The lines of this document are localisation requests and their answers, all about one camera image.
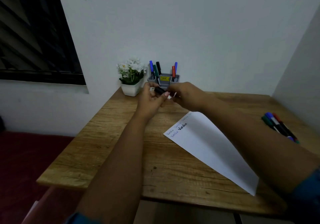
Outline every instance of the yellow price label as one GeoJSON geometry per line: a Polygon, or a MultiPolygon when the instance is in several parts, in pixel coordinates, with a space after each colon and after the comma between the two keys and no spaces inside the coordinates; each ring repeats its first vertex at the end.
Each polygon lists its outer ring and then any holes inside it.
{"type": "Polygon", "coordinates": [[[160,76],[161,81],[170,81],[170,77],[168,76],[160,76]]]}

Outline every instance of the window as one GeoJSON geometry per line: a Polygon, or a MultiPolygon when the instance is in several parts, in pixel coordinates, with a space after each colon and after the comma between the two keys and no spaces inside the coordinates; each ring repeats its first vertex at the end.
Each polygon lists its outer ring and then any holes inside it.
{"type": "Polygon", "coordinates": [[[0,0],[0,79],[86,84],[60,0],[0,0]]]}

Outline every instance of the hand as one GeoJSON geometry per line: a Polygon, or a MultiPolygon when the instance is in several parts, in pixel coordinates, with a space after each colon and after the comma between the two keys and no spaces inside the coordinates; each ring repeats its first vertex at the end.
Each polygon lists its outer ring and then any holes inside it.
{"type": "Polygon", "coordinates": [[[147,123],[158,112],[161,104],[168,98],[169,92],[163,93],[160,97],[156,97],[155,92],[150,91],[150,87],[158,87],[154,82],[146,82],[143,86],[142,93],[138,99],[138,105],[135,116],[140,117],[147,123]]]}
{"type": "Polygon", "coordinates": [[[201,111],[208,97],[207,93],[190,82],[171,84],[167,91],[169,91],[172,96],[170,100],[173,100],[183,108],[192,112],[201,111]]]}

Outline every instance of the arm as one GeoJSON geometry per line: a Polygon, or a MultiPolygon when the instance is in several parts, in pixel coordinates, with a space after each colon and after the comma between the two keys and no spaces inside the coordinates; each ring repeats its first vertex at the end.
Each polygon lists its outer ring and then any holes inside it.
{"type": "Polygon", "coordinates": [[[79,202],[76,211],[92,220],[117,224],[134,221],[142,188],[144,130],[169,95],[154,97],[150,86],[159,85],[144,85],[136,112],[79,202]]]}
{"type": "Polygon", "coordinates": [[[320,159],[313,153],[189,82],[174,84],[168,91],[177,92],[172,98],[174,102],[206,115],[255,173],[282,193],[291,193],[320,165],[320,159]]]}

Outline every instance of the orange marker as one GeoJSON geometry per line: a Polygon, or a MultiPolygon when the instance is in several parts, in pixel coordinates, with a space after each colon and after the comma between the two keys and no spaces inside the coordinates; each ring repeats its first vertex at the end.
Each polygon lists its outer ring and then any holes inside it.
{"type": "Polygon", "coordinates": [[[175,67],[172,66],[172,81],[174,82],[174,79],[176,78],[176,73],[175,73],[175,67]]]}

